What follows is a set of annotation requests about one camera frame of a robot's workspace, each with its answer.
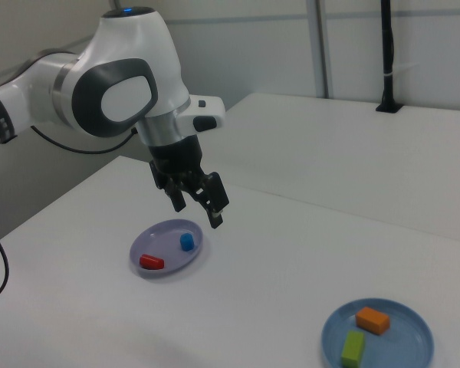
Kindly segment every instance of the robotic arm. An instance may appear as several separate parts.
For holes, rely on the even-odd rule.
[[[151,8],[122,8],[100,19],[85,51],[46,50],[0,86],[0,140],[37,121],[64,123],[93,136],[133,125],[148,146],[155,184],[179,212],[187,192],[213,228],[228,204],[218,173],[205,174],[196,134],[219,128],[218,97],[189,95],[169,30]]]

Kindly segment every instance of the blue plate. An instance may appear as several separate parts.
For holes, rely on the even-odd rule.
[[[388,314],[390,328],[381,336],[356,327],[355,314],[371,307]],[[342,368],[340,355],[347,331],[365,333],[361,368],[426,368],[434,353],[431,330],[412,309],[386,299],[360,299],[332,313],[322,330],[322,352],[330,368]]]

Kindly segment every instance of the purple plate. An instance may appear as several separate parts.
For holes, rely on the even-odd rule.
[[[194,239],[194,249],[183,251],[180,238],[189,233]],[[169,220],[160,222],[144,232],[131,245],[130,260],[141,274],[165,274],[187,265],[198,255],[202,248],[202,230],[188,220]],[[147,270],[140,266],[143,254],[161,258],[165,267],[161,270]]]

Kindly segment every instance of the wall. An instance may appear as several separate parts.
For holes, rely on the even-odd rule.
[[[323,0],[330,96],[380,101],[380,1]],[[394,92],[405,104],[460,110],[460,0],[392,0]]]
[[[108,10],[107,0],[1,0],[0,82],[37,51],[83,50],[100,15]],[[41,130],[59,142],[84,150],[106,149],[123,139],[93,138],[54,125],[41,126]],[[0,238],[120,154],[137,159],[150,157],[137,136],[115,153],[101,156],[63,151],[31,130],[1,145]]]
[[[121,5],[152,6],[165,18],[192,94],[221,96],[227,108],[252,92],[316,94],[321,69],[311,51],[306,0],[122,0]],[[1,0],[0,82],[42,49],[83,50],[109,9],[109,0]],[[85,150],[123,139],[81,136],[61,126],[41,129]],[[120,154],[150,158],[138,137],[102,156],[63,151],[31,131],[0,146],[0,238]]]
[[[227,109],[252,92],[316,95],[305,0],[125,3],[164,17],[191,94],[218,95]]]

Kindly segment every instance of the white table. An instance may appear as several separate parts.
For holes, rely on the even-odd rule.
[[[146,163],[120,157],[3,238],[0,367],[322,367],[325,320],[362,297],[418,311],[432,367],[460,367],[460,242],[226,189],[213,230],[194,202],[177,215]],[[201,225],[199,257],[166,278],[133,273],[134,238],[178,217]]]
[[[460,111],[252,94],[200,136],[224,181],[460,240]]]

